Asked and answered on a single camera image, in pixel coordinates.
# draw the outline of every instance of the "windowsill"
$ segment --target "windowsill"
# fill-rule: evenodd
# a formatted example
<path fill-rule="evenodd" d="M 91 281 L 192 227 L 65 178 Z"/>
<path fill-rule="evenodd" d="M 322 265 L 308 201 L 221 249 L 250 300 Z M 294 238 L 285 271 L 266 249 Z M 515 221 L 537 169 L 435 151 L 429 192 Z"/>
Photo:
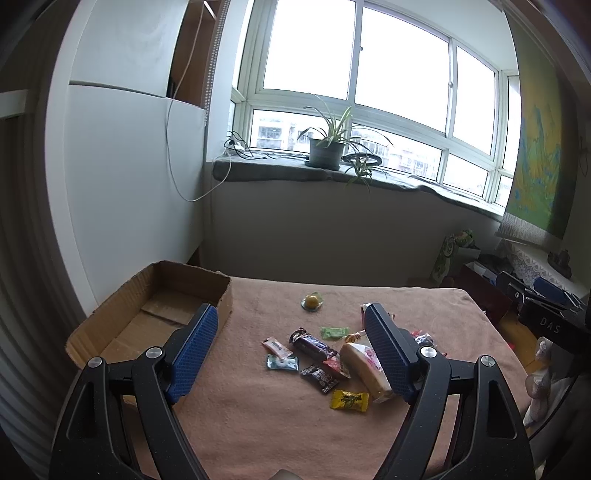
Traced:
<path fill-rule="evenodd" d="M 263 156 L 264 153 L 256 152 L 256 155 Z M 350 172 L 345 173 L 349 166 L 341 166 L 339 171 L 324 170 L 322 168 L 307 167 L 304 165 L 303 160 L 295 158 L 284 157 L 275 159 L 267 157 L 257 160 L 244 160 L 233 155 L 231 160 L 232 167 L 226 181 L 288 180 L 338 181 L 347 183 L 354 176 L 352 169 Z M 229 163 L 227 158 L 214 161 L 213 177 L 217 181 L 224 179 L 228 172 Z M 474 210 L 498 222 L 502 220 L 505 211 L 500 205 L 485 202 L 469 193 L 463 194 L 455 189 L 446 188 L 437 183 L 431 183 L 428 180 L 393 170 L 388 171 L 388 176 L 381 172 L 376 172 L 370 186 L 385 190 L 403 192 L 408 190 L 432 193 L 445 202 Z"/>

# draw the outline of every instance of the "yellow candy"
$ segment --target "yellow candy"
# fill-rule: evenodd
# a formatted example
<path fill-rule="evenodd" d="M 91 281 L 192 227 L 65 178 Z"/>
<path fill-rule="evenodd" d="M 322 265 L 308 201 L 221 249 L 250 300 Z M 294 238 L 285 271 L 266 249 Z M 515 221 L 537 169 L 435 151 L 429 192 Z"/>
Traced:
<path fill-rule="evenodd" d="M 320 299 L 316 295 L 307 295 L 304 299 L 304 305 L 307 309 L 315 309 L 320 304 Z"/>
<path fill-rule="evenodd" d="M 369 394 L 351 393 L 345 390 L 335 390 L 332 400 L 330 400 L 330 408 L 335 410 L 357 410 L 366 411 L 369 405 Z"/>

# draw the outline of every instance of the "open cardboard box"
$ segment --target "open cardboard box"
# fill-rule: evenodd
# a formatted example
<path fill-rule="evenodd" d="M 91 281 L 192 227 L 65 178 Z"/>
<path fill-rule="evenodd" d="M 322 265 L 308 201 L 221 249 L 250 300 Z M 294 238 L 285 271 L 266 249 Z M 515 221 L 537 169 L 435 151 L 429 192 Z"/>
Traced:
<path fill-rule="evenodd" d="M 203 303 L 217 308 L 217 338 L 232 311 L 230 277 L 169 261 L 151 264 L 82 322 L 66 352 L 79 368 L 94 356 L 107 363 L 136 359 L 151 346 L 163 346 Z M 135 397 L 124 400 L 135 405 Z"/>

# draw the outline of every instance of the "painting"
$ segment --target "painting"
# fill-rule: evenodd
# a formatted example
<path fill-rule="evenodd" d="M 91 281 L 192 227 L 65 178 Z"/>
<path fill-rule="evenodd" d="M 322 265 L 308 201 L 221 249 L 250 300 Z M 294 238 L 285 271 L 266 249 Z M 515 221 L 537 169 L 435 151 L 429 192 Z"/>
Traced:
<path fill-rule="evenodd" d="M 576 108 L 545 52 L 508 21 L 519 66 L 521 138 L 506 213 L 562 239 L 577 180 Z"/>

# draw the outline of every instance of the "white cabinet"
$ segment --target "white cabinet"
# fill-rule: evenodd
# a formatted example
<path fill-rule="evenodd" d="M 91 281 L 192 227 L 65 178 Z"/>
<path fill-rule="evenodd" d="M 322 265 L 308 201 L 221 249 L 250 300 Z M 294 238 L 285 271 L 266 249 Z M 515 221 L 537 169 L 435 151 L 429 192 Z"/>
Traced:
<path fill-rule="evenodd" d="M 165 96 L 188 0 L 98 0 L 84 28 L 72 83 Z"/>
<path fill-rule="evenodd" d="M 202 204 L 176 192 L 165 154 L 169 99 L 71 85 L 64 135 L 76 245 L 98 303 L 151 262 L 186 262 L 202 240 Z M 201 192 L 204 110 L 173 105 L 169 145 L 187 198 Z"/>

